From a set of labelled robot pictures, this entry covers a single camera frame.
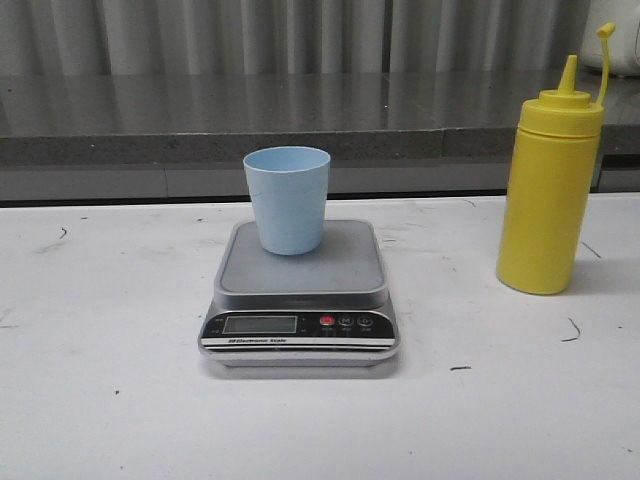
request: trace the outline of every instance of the cup rim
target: cup rim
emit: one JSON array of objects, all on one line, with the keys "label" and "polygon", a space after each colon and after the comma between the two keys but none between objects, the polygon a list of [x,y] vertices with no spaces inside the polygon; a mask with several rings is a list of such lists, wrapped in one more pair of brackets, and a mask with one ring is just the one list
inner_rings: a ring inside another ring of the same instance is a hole
[{"label": "cup rim", "polygon": [[[265,168],[258,168],[258,167],[254,167],[253,165],[250,165],[247,163],[247,160],[250,159],[250,157],[254,156],[254,155],[258,155],[264,152],[268,152],[268,151],[272,151],[272,150],[311,150],[314,152],[318,152],[322,154],[322,160],[318,160],[318,164],[314,165],[312,167],[309,168],[296,168],[293,170],[269,170],[269,169],[265,169]],[[247,155],[245,155],[244,159],[242,160],[242,163],[244,164],[245,168],[250,168],[251,170],[255,170],[258,172],[266,172],[266,173],[273,173],[273,174],[286,174],[286,173],[295,173],[295,172],[309,172],[312,170],[317,170],[319,168],[323,168],[325,167],[327,164],[329,164],[329,162],[331,161],[331,155],[322,150],[321,148],[316,148],[316,147],[306,147],[304,145],[281,145],[278,147],[268,147],[268,148],[261,148],[260,150],[255,150]]]}]

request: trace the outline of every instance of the white appliance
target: white appliance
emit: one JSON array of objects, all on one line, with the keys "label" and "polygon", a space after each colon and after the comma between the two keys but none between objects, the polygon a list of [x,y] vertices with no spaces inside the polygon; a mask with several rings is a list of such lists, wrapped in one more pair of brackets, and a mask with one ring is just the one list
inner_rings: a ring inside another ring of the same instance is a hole
[{"label": "white appliance", "polygon": [[580,62],[592,68],[602,68],[602,49],[595,31],[607,22],[616,24],[616,32],[609,39],[611,73],[622,76],[640,75],[639,0],[591,1]]}]

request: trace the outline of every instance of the electronic scale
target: electronic scale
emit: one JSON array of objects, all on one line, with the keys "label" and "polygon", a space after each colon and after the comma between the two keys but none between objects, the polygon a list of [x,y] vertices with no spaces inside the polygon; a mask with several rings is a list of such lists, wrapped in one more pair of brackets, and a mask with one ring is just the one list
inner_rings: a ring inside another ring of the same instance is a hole
[{"label": "electronic scale", "polygon": [[227,366],[370,366],[400,338],[373,227],[325,221],[304,255],[262,248],[255,222],[234,227],[200,331]]}]

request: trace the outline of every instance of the corrugated metal wall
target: corrugated metal wall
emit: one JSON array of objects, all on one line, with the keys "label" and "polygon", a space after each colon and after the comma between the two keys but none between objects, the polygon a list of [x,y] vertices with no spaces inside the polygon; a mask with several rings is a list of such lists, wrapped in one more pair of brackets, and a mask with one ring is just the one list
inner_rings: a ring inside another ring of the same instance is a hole
[{"label": "corrugated metal wall", "polygon": [[0,75],[559,67],[585,0],[0,0]]}]

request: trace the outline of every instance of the yellow squeeze bottle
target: yellow squeeze bottle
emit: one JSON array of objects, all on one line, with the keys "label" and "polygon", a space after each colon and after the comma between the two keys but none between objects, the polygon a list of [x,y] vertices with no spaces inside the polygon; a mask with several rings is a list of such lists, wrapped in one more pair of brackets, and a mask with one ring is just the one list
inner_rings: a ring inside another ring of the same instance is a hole
[{"label": "yellow squeeze bottle", "polygon": [[578,64],[570,55],[557,90],[522,105],[505,210],[497,275],[526,293],[548,295],[571,281],[604,122],[609,77],[607,23],[597,31],[603,67],[598,99],[575,90]]}]

